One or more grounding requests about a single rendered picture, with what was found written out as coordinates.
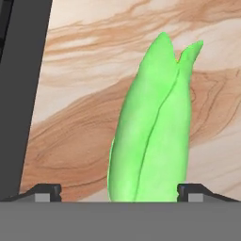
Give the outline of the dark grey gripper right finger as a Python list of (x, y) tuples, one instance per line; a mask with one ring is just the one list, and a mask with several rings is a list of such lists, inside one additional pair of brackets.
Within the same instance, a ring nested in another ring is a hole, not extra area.
[(212, 192), (202, 184), (178, 184), (177, 191), (178, 202), (237, 202), (235, 199)]

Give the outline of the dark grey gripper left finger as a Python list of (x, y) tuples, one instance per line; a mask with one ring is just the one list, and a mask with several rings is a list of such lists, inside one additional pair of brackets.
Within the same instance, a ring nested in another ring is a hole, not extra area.
[(2, 201), (55, 202), (61, 199), (61, 184), (37, 184), (28, 191)]

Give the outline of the green corn in husk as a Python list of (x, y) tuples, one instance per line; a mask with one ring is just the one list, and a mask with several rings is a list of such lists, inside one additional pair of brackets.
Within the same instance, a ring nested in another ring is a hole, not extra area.
[(191, 120), (190, 78), (203, 42), (179, 58), (166, 33), (149, 47), (124, 99), (107, 173), (109, 199), (173, 202), (185, 181)]

